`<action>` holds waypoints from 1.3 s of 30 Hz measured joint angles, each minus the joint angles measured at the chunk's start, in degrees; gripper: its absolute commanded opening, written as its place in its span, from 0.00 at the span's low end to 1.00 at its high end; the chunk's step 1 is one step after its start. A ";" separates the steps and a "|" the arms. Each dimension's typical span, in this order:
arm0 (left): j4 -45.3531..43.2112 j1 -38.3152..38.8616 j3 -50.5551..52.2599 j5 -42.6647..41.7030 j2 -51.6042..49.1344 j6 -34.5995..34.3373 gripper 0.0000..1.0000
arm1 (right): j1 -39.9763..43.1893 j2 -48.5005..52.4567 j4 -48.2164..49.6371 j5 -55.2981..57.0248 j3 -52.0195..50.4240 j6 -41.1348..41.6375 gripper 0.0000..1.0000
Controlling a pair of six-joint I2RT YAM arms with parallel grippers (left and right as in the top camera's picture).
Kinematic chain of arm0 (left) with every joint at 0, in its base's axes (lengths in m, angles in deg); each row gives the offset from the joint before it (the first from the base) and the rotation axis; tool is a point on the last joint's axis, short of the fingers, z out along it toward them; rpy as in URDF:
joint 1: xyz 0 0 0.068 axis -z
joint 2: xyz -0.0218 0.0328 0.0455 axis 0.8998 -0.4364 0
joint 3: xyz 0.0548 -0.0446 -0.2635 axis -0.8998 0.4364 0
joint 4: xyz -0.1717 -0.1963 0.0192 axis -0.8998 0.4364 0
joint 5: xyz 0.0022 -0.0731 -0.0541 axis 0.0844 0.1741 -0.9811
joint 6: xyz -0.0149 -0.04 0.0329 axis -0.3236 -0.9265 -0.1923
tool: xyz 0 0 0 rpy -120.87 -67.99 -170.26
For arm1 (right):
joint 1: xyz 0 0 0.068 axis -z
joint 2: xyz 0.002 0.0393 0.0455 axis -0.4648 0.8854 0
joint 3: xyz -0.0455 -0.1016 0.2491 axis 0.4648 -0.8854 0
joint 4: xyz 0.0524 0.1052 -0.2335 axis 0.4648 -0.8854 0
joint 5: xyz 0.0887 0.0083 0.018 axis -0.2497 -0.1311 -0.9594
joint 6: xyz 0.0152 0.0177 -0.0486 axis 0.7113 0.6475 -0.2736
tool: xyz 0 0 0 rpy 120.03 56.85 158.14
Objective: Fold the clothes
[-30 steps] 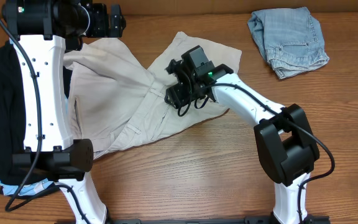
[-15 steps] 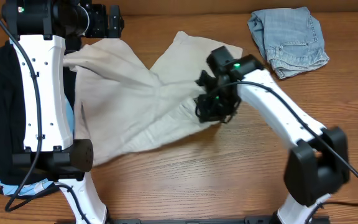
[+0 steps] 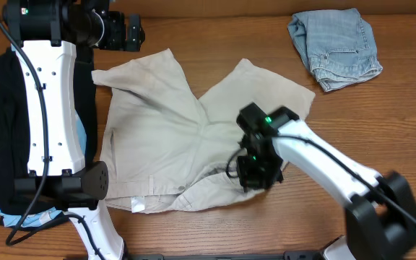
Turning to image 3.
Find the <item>beige khaki shorts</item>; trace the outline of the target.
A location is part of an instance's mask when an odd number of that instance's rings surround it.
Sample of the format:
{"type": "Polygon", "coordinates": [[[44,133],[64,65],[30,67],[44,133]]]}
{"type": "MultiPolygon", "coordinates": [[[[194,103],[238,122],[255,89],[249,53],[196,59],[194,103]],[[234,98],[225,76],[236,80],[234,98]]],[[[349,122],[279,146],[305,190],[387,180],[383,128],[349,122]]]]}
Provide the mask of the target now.
{"type": "Polygon", "coordinates": [[[170,50],[95,70],[112,98],[100,158],[108,166],[105,203],[130,212],[196,212],[244,202],[230,156],[250,103],[269,113],[285,106],[305,118],[314,93],[242,59],[201,97],[192,93],[170,50]]]}

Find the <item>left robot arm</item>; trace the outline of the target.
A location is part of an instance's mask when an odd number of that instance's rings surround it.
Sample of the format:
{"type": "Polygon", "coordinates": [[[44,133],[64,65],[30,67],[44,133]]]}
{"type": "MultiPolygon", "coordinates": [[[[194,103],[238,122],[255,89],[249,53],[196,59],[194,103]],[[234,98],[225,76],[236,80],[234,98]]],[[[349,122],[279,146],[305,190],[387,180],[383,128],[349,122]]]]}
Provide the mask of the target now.
{"type": "Polygon", "coordinates": [[[14,181],[18,195],[44,200],[77,229],[89,259],[128,259],[125,240],[113,226],[105,197],[104,162],[87,164],[74,107],[77,51],[138,51],[144,31],[138,15],[124,15],[105,0],[8,1],[6,36],[22,69],[30,127],[26,174],[14,181]]]}

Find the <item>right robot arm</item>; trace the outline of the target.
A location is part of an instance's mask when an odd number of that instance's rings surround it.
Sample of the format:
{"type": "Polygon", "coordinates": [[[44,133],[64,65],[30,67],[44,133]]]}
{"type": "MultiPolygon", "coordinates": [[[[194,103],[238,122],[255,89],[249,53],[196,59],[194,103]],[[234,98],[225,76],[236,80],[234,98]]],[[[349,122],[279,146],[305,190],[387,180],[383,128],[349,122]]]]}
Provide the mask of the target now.
{"type": "Polygon", "coordinates": [[[406,178],[383,177],[335,149],[299,116],[282,106],[270,114],[251,103],[236,119],[243,130],[235,152],[244,191],[283,181],[289,162],[319,184],[344,209],[346,233],[316,251],[288,251],[285,259],[402,259],[416,246],[416,201],[406,178]]]}

